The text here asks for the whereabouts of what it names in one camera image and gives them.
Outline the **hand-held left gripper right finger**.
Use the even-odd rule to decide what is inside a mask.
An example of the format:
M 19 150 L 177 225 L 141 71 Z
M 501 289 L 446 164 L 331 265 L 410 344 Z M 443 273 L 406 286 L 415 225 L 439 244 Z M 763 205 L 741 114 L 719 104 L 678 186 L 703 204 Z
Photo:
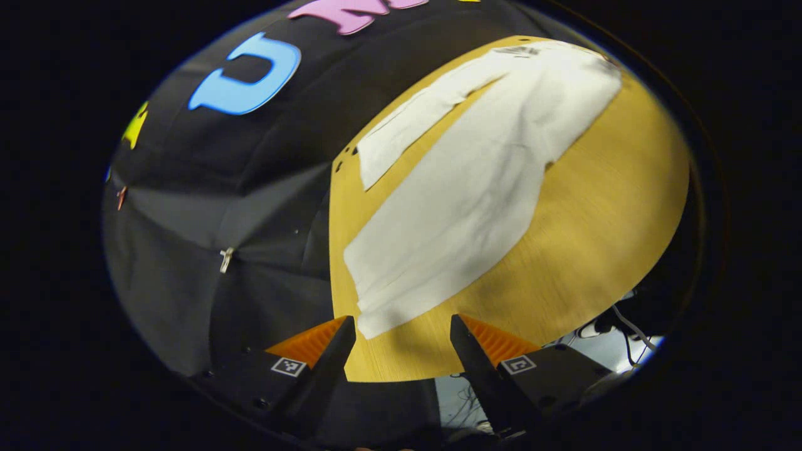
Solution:
M 534 433 L 618 379 L 570 346 L 534 345 L 466 314 L 450 317 L 450 343 L 501 437 Z

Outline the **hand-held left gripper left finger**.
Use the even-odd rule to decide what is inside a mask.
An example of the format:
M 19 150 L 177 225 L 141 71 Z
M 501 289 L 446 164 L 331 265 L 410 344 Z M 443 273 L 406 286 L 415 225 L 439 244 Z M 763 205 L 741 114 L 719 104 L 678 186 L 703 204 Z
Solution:
M 193 376 L 193 387 L 272 433 L 314 434 L 355 344 L 343 315 Z

